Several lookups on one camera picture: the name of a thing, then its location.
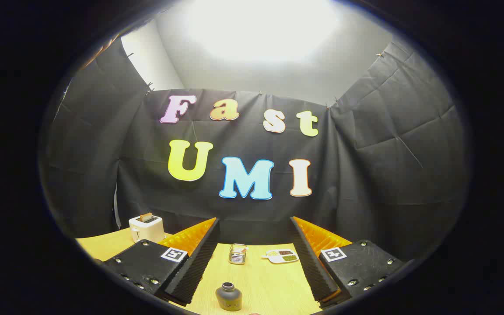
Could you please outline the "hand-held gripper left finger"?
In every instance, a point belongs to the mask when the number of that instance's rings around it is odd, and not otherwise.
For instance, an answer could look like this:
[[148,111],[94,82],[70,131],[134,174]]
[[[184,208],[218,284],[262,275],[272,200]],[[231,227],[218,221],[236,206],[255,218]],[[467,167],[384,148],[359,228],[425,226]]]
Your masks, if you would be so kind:
[[102,263],[107,271],[164,301],[191,303],[220,236],[211,218],[158,243],[142,239]]

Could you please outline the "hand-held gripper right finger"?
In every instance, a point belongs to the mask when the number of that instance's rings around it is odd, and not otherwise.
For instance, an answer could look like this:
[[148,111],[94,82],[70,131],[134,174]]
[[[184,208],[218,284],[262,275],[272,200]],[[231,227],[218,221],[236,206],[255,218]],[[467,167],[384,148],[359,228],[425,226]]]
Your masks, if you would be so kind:
[[299,217],[290,217],[290,241],[321,308],[369,292],[405,265],[372,241],[349,241]]

